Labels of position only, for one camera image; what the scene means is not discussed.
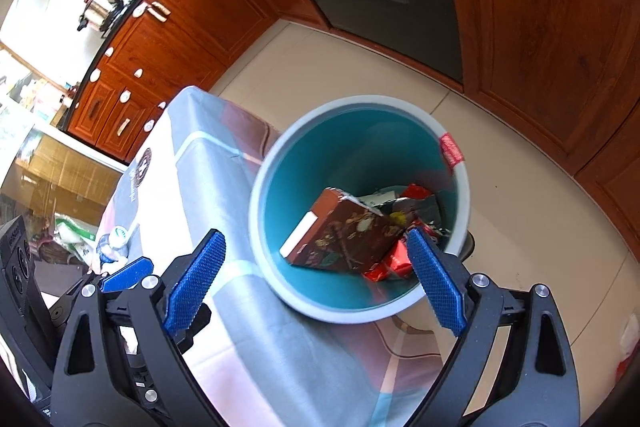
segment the metal screw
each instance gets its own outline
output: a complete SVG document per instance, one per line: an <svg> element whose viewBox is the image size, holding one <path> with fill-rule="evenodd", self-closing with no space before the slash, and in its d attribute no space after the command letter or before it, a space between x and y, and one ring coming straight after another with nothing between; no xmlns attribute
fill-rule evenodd
<svg viewBox="0 0 640 427"><path fill-rule="evenodd" d="M151 288L155 288L156 286L158 286L158 277L156 277L155 275L147 275L142 280L142 287L146 288L147 290L150 290Z"/></svg>
<svg viewBox="0 0 640 427"><path fill-rule="evenodd" d="M154 391L153 389L149 389L145 393L145 399L148 402L155 402L158 399L158 393L156 393L156 391Z"/></svg>
<svg viewBox="0 0 640 427"><path fill-rule="evenodd" d="M91 297L95 293L95 286L93 284L87 284L82 287L82 297Z"/></svg>
<svg viewBox="0 0 640 427"><path fill-rule="evenodd" d="M476 273L473 277L471 277L471 282L479 288L486 288L487 286L489 286L489 277L487 277L484 273Z"/></svg>
<svg viewBox="0 0 640 427"><path fill-rule="evenodd" d="M540 297L548 297L549 296L549 288L547 288L543 284L536 284L536 293Z"/></svg>

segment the white bottle cap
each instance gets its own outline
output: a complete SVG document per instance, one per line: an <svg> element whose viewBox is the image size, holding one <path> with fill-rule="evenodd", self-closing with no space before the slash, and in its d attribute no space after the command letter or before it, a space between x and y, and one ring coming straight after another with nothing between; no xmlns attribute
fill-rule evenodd
<svg viewBox="0 0 640 427"><path fill-rule="evenodd" d="M127 244L129 237L127 237L127 229L124 227L115 227L109 234L109 246L111 248L122 248Z"/></svg>

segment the black countertop edge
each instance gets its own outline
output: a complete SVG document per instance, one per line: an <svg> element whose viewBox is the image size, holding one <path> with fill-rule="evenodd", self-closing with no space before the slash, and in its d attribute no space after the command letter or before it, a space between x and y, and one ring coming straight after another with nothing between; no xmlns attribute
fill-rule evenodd
<svg viewBox="0 0 640 427"><path fill-rule="evenodd" d="M133 10L135 10L136 7L141 2L142 0L129 1L125 10L117 17L116 21L113 23L113 26L108 29L107 37L104 39L104 42L100 46L100 49L98 50L97 54L95 54L94 60L92 60L91 65L89 66L89 69L84 74L84 78L82 78L82 81L78 86L78 92L76 92L73 102L71 103L71 107L69 107L69 110L65 113L65 116L58 123L57 127L61 131L64 131L64 132L68 131L69 123L71 122L71 117L73 116L73 113L76 109L76 104L79 102L80 98L82 97L82 92L84 91L86 84L89 82L89 76L91 75L92 71L95 70L96 66L98 65L98 62L100 62L100 59L104 56L104 52L107 50L107 48L111 44L111 41L113 40L114 36L118 33L118 30L122 27L125 21L129 19L129 17L133 13Z"/></svg>

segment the tiled floor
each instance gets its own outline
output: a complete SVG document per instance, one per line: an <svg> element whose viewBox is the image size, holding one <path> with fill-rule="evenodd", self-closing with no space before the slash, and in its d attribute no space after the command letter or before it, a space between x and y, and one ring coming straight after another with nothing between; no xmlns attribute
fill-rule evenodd
<svg viewBox="0 0 640 427"><path fill-rule="evenodd" d="M280 130L329 100L386 94L431 112L453 135L471 184L469 229L477 246L466 265L504 287L550 286L574 350L586 419L613 385L620 333L640 306L640 268L604 214L532 144L422 74L296 25L280 25L269 38L214 92L223 89L223 98ZM402 316L433 326L422 301ZM495 346L504 349L505 340L499 335ZM497 363L490 359L471 409L484 403Z"/></svg>

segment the brown box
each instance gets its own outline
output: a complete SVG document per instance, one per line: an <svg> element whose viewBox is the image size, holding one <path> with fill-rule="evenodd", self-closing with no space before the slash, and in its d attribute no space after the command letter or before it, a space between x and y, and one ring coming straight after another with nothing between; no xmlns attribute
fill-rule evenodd
<svg viewBox="0 0 640 427"><path fill-rule="evenodd" d="M350 194L326 188L280 253L297 266L362 273L385 256L402 230Z"/></svg>

